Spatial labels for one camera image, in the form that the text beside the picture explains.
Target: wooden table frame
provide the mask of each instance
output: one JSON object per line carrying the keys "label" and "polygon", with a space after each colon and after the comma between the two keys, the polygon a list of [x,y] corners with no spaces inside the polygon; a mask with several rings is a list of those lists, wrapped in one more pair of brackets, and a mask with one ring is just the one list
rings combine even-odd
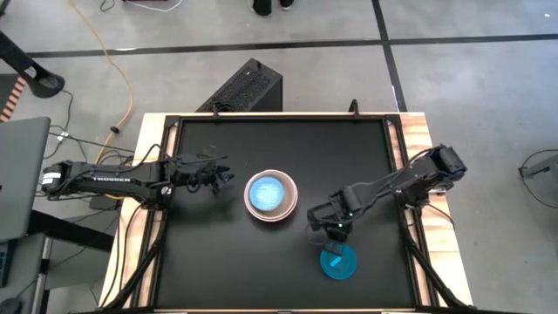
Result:
{"label": "wooden table frame", "polygon": [[[223,117],[239,117],[239,116],[350,116],[353,113],[220,113]],[[428,131],[428,126],[426,124],[426,118],[423,113],[360,113],[366,116],[385,116],[385,115],[398,115],[401,130],[403,132],[402,136],[404,143],[399,143],[397,128],[393,125],[389,125],[389,132],[391,138],[391,146],[393,149],[393,157],[396,161],[397,168],[401,168],[404,164],[406,157],[411,157],[418,152],[432,146],[432,141],[430,138],[430,133]],[[164,132],[167,134],[167,153],[172,154],[174,151],[174,142],[176,141],[177,126],[165,127],[167,116],[182,116],[182,117],[203,117],[211,116],[212,113],[146,113],[141,125],[141,130],[139,131],[139,140],[136,146],[133,164],[137,164],[146,155],[149,147],[154,144],[161,143],[163,139]],[[406,147],[406,156],[401,156],[400,146],[404,144]],[[146,161],[156,161],[159,158],[160,152],[154,149],[146,158]],[[431,195],[431,204],[437,208],[440,208],[445,213],[450,215],[449,208],[447,206],[446,198],[440,195]],[[110,303],[118,294],[118,283],[122,279],[123,285],[126,284],[126,280],[135,271],[138,261],[140,259],[140,251],[142,245],[145,247],[146,243],[144,241],[144,234],[147,228],[147,211],[140,210],[130,222],[133,211],[139,204],[132,198],[126,198],[121,210],[121,218],[119,220],[119,235],[115,236],[115,242],[119,241],[118,247],[120,252],[118,254],[119,268],[116,270],[117,262],[117,245],[113,244],[111,258],[108,264],[108,269],[106,272],[105,283],[103,285],[103,291],[101,294],[100,302],[105,299],[104,304]],[[414,217],[409,211],[407,211],[407,220],[409,223],[414,222]],[[153,224],[151,226],[151,244],[157,234],[159,228],[160,213],[155,214],[153,219]],[[463,269],[463,264],[461,262],[461,255],[459,253],[459,246],[457,243],[457,238],[453,230],[452,224],[440,213],[435,210],[429,210],[425,208],[422,214],[422,226],[424,228],[425,242],[428,248],[428,254],[430,257],[431,264],[433,268],[438,272],[439,276],[442,278],[444,283],[450,288],[453,294],[465,304],[472,304],[471,295],[469,292],[465,270]],[[126,252],[123,251],[124,248],[124,234],[126,227],[131,223],[130,231],[127,237]],[[417,240],[416,229],[411,229],[412,236]],[[123,255],[126,253],[126,265],[122,267]],[[154,261],[151,263],[147,269],[141,286],[139,287],[139,294],[137,299],[138,306],[147,306],[149,304],[150,287],[153,278],[153,266]],[[419,266],[418,262],[414,261],[414,269],[416,271],[416,278],[418,280],[419,297],[423,305],[430,305],[431,299],[429,298],[429,285],[425,278],[425,273]],[[111,288],[112,279],[116,277],[116,283],[109,293]],[[441,305],[444,305],[443,300],[439,298]],[[126,306],[129,306],[131,300],[129,299]]]}

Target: yellow cable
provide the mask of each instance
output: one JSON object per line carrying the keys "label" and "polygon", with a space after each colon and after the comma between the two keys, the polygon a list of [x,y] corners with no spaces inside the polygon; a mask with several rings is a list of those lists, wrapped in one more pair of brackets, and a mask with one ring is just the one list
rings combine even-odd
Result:
{"label": "yellow cable", "polygon": [[[97,41],[99,42],[99,44],[101,45],[101,48],[103,49],[103,52],[105,54],[106,60],[108,61],[108,63],[110,65],[112,65],[119,73],[120,76],[124,79],[124,81],[126,82],[126,86],[128,87],[128,92],[130,93],[130,104],[128,105],[128,110],[126,111],[126,114],[122,117],[122,119],[120,119],[119,123],[116,124],[116,127],[120,127],[120,125],[122,125],[122,123],[124,123],[124,121],[126,121],[126,119],[128,119],[128,116],[130,115],[130,112],[132,111],[133,108],[133,93],[132,93],[132,85],[130,84],[130,80],[128,80],[128,77],[124,74],[124,72],[122,71],[122,69],[120,69],[111,59],[111,56],[109,56],[108,52],[106,51],[106,47],[105,44],[103,44],[103,41],[101,40],[101,37],[99,36],[99,34],[95,31],[95,29],[93,28],[93,26],[91,25],[91,23],[89,23],[89,20],[87,19],[87,17],[85,17],[85,15],[81,12],[81,10],[78,9],[78,7],[76,6],[76,4],[73,2],[73,0],[68,0],[70,2],[70,6],[76,11],[76,13],[78,13],[78,15],[81,17],[81,19],[84,21],[85,24],[87,24],[87,27],[89,27],[89,29],[91,30],[91,32],[93,33],[93,35],[95,36],[95,38],[97,39]],[[101,150],[99,151],[99,154],[97,155],[97,159],[95,160],[95,163],[98,163],[101,155],[103,154],[103,152],[105,151],[105,146],[108,145],[108,143],[111,141],[112,136],[114,135],[114,132],[111,131],[111,133],[106,137],[105,140],[105,144],[104,146],[101,148]],[[117,196],[112,196],[112,195],[105,195],[108,198],[114,199],[114,200],[122,200],[124,199],[124,197],[117,197]]]}

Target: shoe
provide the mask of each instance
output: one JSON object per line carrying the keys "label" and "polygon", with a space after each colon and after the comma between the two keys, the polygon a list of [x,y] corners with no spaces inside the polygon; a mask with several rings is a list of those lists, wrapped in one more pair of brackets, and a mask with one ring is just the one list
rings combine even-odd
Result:
{"label": "shoe", "polygon": [[295,0],[279,0],[281,3],[281,9],[283,10],[290,10],[293,4],[295,4]]}
{"label": "shoe", "polygon": [[271,15],[271,0],[248,0],[248,6],[260,17]]}

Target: concrete floor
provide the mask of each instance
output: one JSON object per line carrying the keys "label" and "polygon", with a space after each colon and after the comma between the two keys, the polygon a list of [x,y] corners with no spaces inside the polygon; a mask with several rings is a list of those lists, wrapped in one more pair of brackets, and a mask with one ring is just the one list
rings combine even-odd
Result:
{"label": "concrete floor", "polygon": [[[270,18],[255,16],[245,0],[184,0],[170,13],[120,1],[101,13],[100,2],[77,1],[112,49],[379,39],[370,0],[299,0],[292,11],[275,10]],[[558,30],[558,3],[550,0],[389,0],[381,6],[390,38]],[[29,52],[99,48],[65,0],[12,2],[0,29]],[[489,310],[555,312],[558,210],[527,194],[517,167],[534,151],[558,147],[558,42],[392,49],[409,111],[426,112],[433,141],[455,146],[469,167],[449,194],[449,204],[474,304]],[[397,110],[381,46],[121,56],[114,60],[132,81],[136,106],[113,144],[134,148],[144,113],[194,111],[249,58],[284,75],[285,111],[345,111],[353,98],[364,111]],[[108,127],[126,111],[127,91],[118,73],[102,57],[37,61],[63,75],[75,95],[70,134],[103,141]],[[2,66],[0,72],[10,69]],[[64,94],[37,99],[26,88],[13,119],[48,115],[54,124],[63,124],[67,100]],[[54,144],[51,139],[47,151]],[[97,147],[84,148],[93,160]],[[65,143],[48,163],[66,159],[82,159],[75,143]],[[554,181],[543,177],[529,183],[545,201],[558,204]],[[81,201],[37,200],[36,208],[61,217],[90,213]],[[107,216],[91,224],[102,229],[110,220]],[[72,249],[59,246],[57,258]],[[58,285],[81,284],[55,289],[49,312],[92,310],[88,288],[103,274],[107,260],[89,252],[68,265],[68,274],[75,265],[91,270],[79,280],[61,267]]]}

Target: black box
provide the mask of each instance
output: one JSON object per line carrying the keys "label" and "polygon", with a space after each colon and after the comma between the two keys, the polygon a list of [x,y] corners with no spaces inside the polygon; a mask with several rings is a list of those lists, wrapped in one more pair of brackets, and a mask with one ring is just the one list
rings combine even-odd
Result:
{"label": "black box", "polygon": [[251,58],[196,111],[281,112],[282,75]]}

